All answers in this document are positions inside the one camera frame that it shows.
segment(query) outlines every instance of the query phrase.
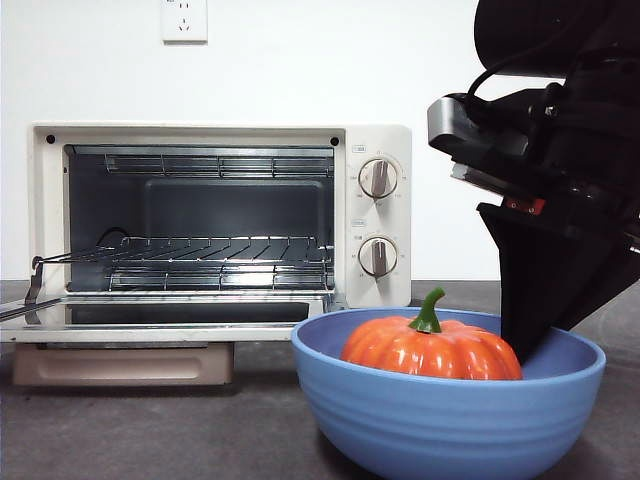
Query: silver knob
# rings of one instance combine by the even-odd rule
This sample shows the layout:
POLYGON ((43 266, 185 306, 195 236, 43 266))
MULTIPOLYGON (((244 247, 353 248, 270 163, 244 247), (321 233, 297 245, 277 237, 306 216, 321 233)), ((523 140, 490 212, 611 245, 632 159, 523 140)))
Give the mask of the silver knob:
POLYGON ((358 253, 360 266, 375 278, 384 277, 391 272, 398 261, 396 247, 386 238, 370 238, 362 244, 358 253))
POLYGON ((373 158, 360 169, 358 181, 360 188, 371 198, 384 198, 396 189, 398 174, 386 158, 373 158))

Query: blue bowl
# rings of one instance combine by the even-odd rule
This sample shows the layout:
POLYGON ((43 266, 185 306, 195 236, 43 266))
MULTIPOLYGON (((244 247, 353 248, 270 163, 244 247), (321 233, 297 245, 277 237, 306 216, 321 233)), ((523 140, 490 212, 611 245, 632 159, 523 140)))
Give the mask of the blue bowl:
MULTIPOLYGON (((418 311, 344 310, 293 330, 300 386, 331 443, 390 479, 531 479, 553 466, 591 414, 604 352, 553 329, 516 381, 422 377, 340 360, 361 323, 418 311)), ((496 315, 438 310, 438 316, 500 330, 496 315)))

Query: table surface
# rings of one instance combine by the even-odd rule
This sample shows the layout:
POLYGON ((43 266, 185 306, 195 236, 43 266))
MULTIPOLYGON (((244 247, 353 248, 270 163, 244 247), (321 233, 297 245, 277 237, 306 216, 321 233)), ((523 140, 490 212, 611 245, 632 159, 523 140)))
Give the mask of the table surface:
MULTIPOLYGON (((418 299, 436 283, 413 282, 418 299)), ((498 312, 498 282, 438 282, 442 307, 498 312)), ((2 282, 1 303, 25 284, 2 282)), ((640 478, 640 286, 574 330, 607 367, 589 423, 540 480, 640 478)), ((320 433, 298 386, 288 342, 236 345, 234 382, 215 387, 26 388, 0 361, 1 478, 377 479, 320 433)))

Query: orange pumpkin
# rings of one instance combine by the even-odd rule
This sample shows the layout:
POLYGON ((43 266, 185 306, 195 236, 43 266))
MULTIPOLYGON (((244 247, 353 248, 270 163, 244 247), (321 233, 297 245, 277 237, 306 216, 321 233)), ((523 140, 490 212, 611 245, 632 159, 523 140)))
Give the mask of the orange pumpkin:
POLYGON ((433 377, 520 380, 513 349, 498 335, 458 320, 439 322, 435 302, 425 299, 415 319, 393 316, 369 320, 348 338, 341 359, 367 367, 433 377))

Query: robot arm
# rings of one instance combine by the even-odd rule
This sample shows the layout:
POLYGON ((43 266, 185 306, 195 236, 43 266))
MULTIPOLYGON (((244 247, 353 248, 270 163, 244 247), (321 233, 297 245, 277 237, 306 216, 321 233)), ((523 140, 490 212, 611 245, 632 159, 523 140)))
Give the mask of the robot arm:
POLYGON ((500 254, 502 336, 521 360, 640 278, 638 20, 637 0, 480 0, 490 67, 429 108, 429 144, 453 176, 504 197, 478 211, 500 254), (478 98, 494 72, 566 80, 478 98))

